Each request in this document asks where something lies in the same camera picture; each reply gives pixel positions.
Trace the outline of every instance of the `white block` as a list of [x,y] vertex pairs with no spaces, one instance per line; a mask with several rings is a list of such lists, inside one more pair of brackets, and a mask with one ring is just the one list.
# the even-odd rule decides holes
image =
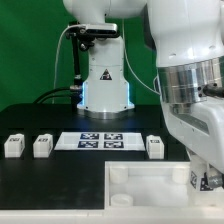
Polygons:
[[159,136],[149,135],[146,149],[150,159],[164,159],[164,144]]
[[34,158],[48,158],[53,148],[53,137],[50,134],[39,135],[33,144]]
[[19,158],[25,148],[24,135],[10,135],[4,146],[6,158]]

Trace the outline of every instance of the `black cable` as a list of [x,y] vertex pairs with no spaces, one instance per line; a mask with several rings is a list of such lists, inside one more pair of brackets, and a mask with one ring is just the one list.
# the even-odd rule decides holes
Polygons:
[[39,103],[43,103],[44,101],[51,99],[51,98],[59,98],[59,97],[71,97],[71,94],[64,94],[64,95],[51,95],[47,96],[44,99],[42,99]]
[[61,88],[56,88],[56,89],[53,89],[51,91],[48,91],[44,94],[42,94],[41,96],[39,96],[33,103],[38,103],[40,100],[42,100],[44,97],[52,94],[52,93],[56,93],[56,92],[60,92],[60,91],[65,91],[65,90],[70,90],[69,87],[61,87]]

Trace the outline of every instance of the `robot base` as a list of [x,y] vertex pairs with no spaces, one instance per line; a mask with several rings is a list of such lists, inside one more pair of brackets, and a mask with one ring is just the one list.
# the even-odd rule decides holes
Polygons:
[[134,108],[127,109],[120,112],[94,112],[86,109],[77,108],[77,112],[80,115],[84,115],[87,117],[102,119],[102,120],[112,120],[119,119],[127,116],[131,116],[134,114]]

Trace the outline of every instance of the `gray metal part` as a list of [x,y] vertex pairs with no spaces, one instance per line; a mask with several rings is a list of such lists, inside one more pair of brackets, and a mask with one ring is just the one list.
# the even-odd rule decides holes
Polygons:
[[207,84],[224,86],[224,57],[175,67],[158,68],[162,99],[170,104],[206,100],[201,89]]
[[113,119],[119,119],[127,116],[131,116],[134,113],[134,109],[129,109],[117,113],[111,113],[111,112],[92,112],[86,109],[77,109],[78,114],[84,115],[87,117],[95,118],[95,119],[101,119],[101,120],[113,120]]

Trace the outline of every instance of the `warning label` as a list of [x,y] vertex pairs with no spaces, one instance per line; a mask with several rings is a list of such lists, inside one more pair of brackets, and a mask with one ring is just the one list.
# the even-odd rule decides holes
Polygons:
[[112,80],[109,71],[106,69],[103,75],[101,76],[100,80]]

